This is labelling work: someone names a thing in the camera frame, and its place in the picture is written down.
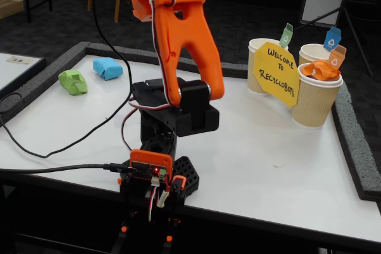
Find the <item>circuit board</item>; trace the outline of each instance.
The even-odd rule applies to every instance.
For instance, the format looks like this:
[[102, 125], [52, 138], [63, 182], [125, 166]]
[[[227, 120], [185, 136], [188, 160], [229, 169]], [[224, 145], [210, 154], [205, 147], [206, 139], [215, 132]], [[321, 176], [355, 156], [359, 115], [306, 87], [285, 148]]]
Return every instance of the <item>circuit board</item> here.
[[146, 164], [141, 162], [132, 162], [131, 167], [134, 168], [132, 176], [136, 178], [144, 178], [146, 180], [150, 180], [152, 177], [159, 177], [160, 172], [167, 172], [167, 169], [164, 166]]

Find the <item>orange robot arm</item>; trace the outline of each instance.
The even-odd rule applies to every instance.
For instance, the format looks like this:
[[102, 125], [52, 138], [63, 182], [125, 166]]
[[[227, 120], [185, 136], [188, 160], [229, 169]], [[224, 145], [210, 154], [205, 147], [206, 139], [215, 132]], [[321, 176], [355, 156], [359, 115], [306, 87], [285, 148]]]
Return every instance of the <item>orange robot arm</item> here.
[[[210, 100], [224, 94], [220, 56], [209, 30], [202, 7], [205, 0], [151, 0], [154, 8], [156, 32], [167, 99], [179, 106], [181, 95], [177, 81], [177, 64], [182, 48], [186, 48], [195, 60], [211, 90]], [[132, 0], [134, 15], [141, 21], [152, 20], [149, 0]], [[182, 19], [176, 13], [182, 12]]]

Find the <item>black cable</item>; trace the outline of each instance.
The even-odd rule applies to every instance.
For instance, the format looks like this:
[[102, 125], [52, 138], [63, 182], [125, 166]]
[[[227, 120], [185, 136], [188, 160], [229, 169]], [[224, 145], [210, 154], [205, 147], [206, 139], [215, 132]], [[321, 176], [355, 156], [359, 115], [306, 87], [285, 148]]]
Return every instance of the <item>black cable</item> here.
[[78, 169], [103, 169], [114, 173], [132, 173], [134, 168], [124, 165], [124, 164], [84, 164], [84, 165], [74, 165], [58, 168], [49, 169], [32, 169], [32, 170], [18, 170], [18, 169], [0, 169], [0, 173], [17, 173], [17, 174], [43, 174], [52, 173], [68, 170], [78, 170]]
[[[77, 141], [75, 141], [75, 142], [73, 142], [72, 144], [70, 144], [70, 145], [68, 145], [68, 146], [66, 146], [66, 147], [64, 147], [64, 148], [62, 148], [62, 149], [59, 149], [59, 150], [56, 150], [56, 151], [53, 151], [53, 152], [50, 152], [49, 154], [47, 154], [47, 155], [40, 155], [40, 154], [37, 154], [37, 153], [33, 153], [33, 152], [31, 152], [31, 151], [29, 151], [29, 150], [27, 150], [27, 149], [25, 149], [24, 147], [22, 147], [22, 145], [21, 144], [19, 144], [19, 142], [18, 141], [16, 141], [16, 139], [13, 137], [13, 135], [11, 134], [11, 132], [9, 131], [9, 129], [5, 126], [5, 124], [4, 124], [4, 122], [3, 122], [3, 120], [2, 120], [2, 118], [1, 118], [1, 116], [0, 116], [0, 124], [1, 124], [1, 126], [3, 126], [4, 127], [4, 129], [5, 129], [5, 131], [9, 134], [9, 136], [10, 136], [10, 138], [12, 139], [12, 141], [21, 149], [21, 150], [23, 150], [24, 152], [26, 152], [26, 153], [28, 153], [28, 154], [30, 154], [30, 155], [33, 155], [33, 156], [36, 156], [36, 157], [40, 157], [40, 158], [42, 158], [42, 159], [46, 159], [46, 158], [48, 158], [48, 157], [50, 157], [51, 155], [53, 155], [53, 154], [56, 154], [56, 153], [60, 153], [60, 152], [62, 152], [62, 151], [65, 151], [65, 150], [67, 150], [67, 149], [69, 149], [70, 147], [72, 147], [72, 146], [74, 146], [75, 144], [78, 144], [79, 142], [81, 142], [81, 141], [83, 141], [83, 140], [85, 140], [87, 137], [89, 137], [95, 130], [97, 130], [97, 129], [99, 129], [100, 127], [102, 127], [103, 125], [105, 125], [107, 122], [109, 122], [118, 112], [119, 112], [119, 110], [121, 110], [122, 109], [122, 107], [124, 107], [127, 103], [128, 103], [128, 101], [129, 101], [129, 99], [130, 99], [130, 97], [131, 97], [131, 94], [132, 94], [132, 73], [131, 73], [131, 68], [130, 68], [130, 64], [127, 62], [127, 60], [125, 59], [125, 57], [124, 56], [122, 56], [114, 47], [113, 47], [113, 45], [112, 44], [110, 44], [110, 42], [106, 39], [106, 37], [105, 37], [105, 35], [103, 34], [103, 32], [102, 32], [102, 30], [101, 30], [101, 28], [100, 28], [100, 26], [99, 26], [99, 23], [98, 23], [98, 17], [97, 17], [97, 15], [96, 15], [96, 2], [95, 2], [95, 0], [93, 0], [93, 14], [94, 14], [94, 20], [95, 20], [95, 25], [96, 25], [96, 28], [98, 29], [98, 32], [99, 32], [99, 34], [101, 35], [101, 37], [103, 38], [103, 40], [106, 42], [106, 44], [126, 63], [126, 65], [127, 65], [127, 69], [128, 69], [128, 73], [129, 73], [129, 81], [130, 81], [130, 91], [129, 91], [129, 95], [127, 96], [127, 99], [114, 111], [114, 113], [110, 116], [110, 117], [108, 117], [105, 121], [103, 121], [102, 123], [100, 123], [99, 125], [97, 125], [96, 127], [94, 127], [88, 134], [86, 134], [86, 135], [84, 135], [81, 139], [78, 139]], [[19, 103], [16, 105], [16, 106], [14, 106], [14, 107], [12, 107], [11, 109], [8, 109], [8, 110], [6, 110], [6, 111], [3, 111], [3, 112], [0, 112], [0, 114], [3, 114], [3, 113], [5, 113], [5, 112], [9, 112], [9, 111], [11, 111], [11, 110], [13, 110], [13, 109], [15, 109], [16, 107], [18, 107], [20, 104], [21, 104], [21, 102], [22, 102], [22, 99], [23, 99], [23, 97], [22, 97], [22, 95], [21, 94], [19, 94], [19, 93], [17, 93], [17, 92], [14, 92], [14, 93], [10, 93], [9, 95], [6, 95], [6, 96], [4, 96], [1, 100], [0, 100], [0, 104], [1, 104], [1, 102], [2, 101], [4, 101], [4, 99], [6, 99], [6, 98], [8, 98], [9, 96], [11, 96], [11, 95], [18, 95], [19, 97], [20, 97], [20, 101], [19, 101]]]
[[77, 170], [77, 169], [103, 169], [104, 164], [87, 164], [87, 165], [74, 165], [50, 169], [35, 169], [35, 170], [17, 170], [17, 169], [0, 169], [0, 173], [17, 173], [17, 174], [43, 174], [43, 173], [52, 173], [60, 172], [67, 170]]

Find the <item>yellow sign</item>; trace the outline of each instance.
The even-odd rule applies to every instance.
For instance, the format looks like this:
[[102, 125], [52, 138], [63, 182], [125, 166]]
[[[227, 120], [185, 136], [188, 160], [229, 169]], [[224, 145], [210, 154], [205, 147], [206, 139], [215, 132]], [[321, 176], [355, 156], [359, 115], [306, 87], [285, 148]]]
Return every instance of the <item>yellow sign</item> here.
[[264, 44], [254, 54], [253, 73], [263, 90], [279, 98], [288, 107], [296, 105], [299, 72], [289, 51], [277, 44]]

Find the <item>cup rim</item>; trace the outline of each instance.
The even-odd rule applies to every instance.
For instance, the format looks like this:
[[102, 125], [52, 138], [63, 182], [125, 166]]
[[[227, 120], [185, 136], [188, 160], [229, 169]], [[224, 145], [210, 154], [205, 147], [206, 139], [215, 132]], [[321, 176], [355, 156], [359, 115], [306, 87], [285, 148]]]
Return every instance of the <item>cup rim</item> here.
[[311, 61], [311, 62], [314, 62], [314, 61], [319, 61], [320, 59], [312, 59], [310, 58], [309, 56], [306, 56], [306, 55], [303, 55], [302, 54], [302, 50], [299, 50], [299, 57], [303, 57], [304, 59], [308, 60], [308, 61]]
[[274, 42], [270, 42], [270, 43], [278, 44], [279, 46], [281, 46], [281, 45], [279, 44], [279, 43], [280, 43], [279, 40], [275, 40], [275, 39], [271, 39], [271, 38], [254, 38], [254, 39], [251, 39], [251, 40], [249, 41], [249, 46], [248, 46], [249, 50], [250, 50], [251, 52], [253, 52], [253, 53], [255, 53], [255, 51], [257, 51], [257, 50], [259, 49], [259, 48], [255, 47], [253, 44], [251, 44], [251, 41], [253, 41], [253, 40], [266, 40], [265, 43], [268, 42], [267, 40], [276, 41], [277, 43], [274, 43]]
[[304, 51], [303, 47], [305, 47], [305, 46], [312, 46], [312, 45], [318, 45], [318, 46], [324, 48], [324, 45], [322, 45], [322, 44], [310, 43], [310, 44], [304, 44], [303, 46], [301, 46], [301, 47], [300, 47], [300, 51], [302, 51], [302, 53], [303, 53], [304, 55], [308, 56], [308, 57], [311, 58], [311, 59], [328, 59], [328, 58], [318, 58], [318, 57], [314, 57], [314, 56], [312, 56], [312, 55], [310, 55], [310, 54], [308, 54], [308, 53], [306, 53], [306, 52]]
[[302, 67], [304, 67], [304, 66], [306, 66], [308, 64], [310, 64], [310, 62], [306, 62], [304, 64], [301, 64], [298, 67], [298, 72], [299, 72], [300, 78], [303, 78], [306, 81], [309, 81], [311, 83], [315, 83], [317, 85], [322, 85], [322, 86], [336, 86], [337, 84], [339, 84], [340, 82], [343, 81], [343, 77], [341, 76], [341, 74], [339, 75], [339, 79], [338, 80], [334, 80], [334, 81], [322, 81], [322, 80], [311, 79], [311, 78], [303, 75], [301, 70], [300, 70], [300, 68], [302, 68]]
[[315, 87], [320, 87], [320, 88], [322, 88], [322, 89], [335, 89], [335, 88], [337, 88], [337, 87], [341, 87], [342, 85], [343, 85], [343, 83], [344, 83], [344, 81], [342, 80], [339, 84], [337, 84], [336, 86], [321, 86], [321, 85], [319, 85], [319, 84], [315, 84], [315, 83], [312, 83], [312, 82], [310, 82], [310, 81], [306, 81], [305, 79], [302, 79], [301, 77], [299, 78], [300, 79], [300, 81], [303, 81], [304, 83], [306, 83], [306, 84], [309, 84], [309, 85], [311, 85], [311, 86], [315, 86]]

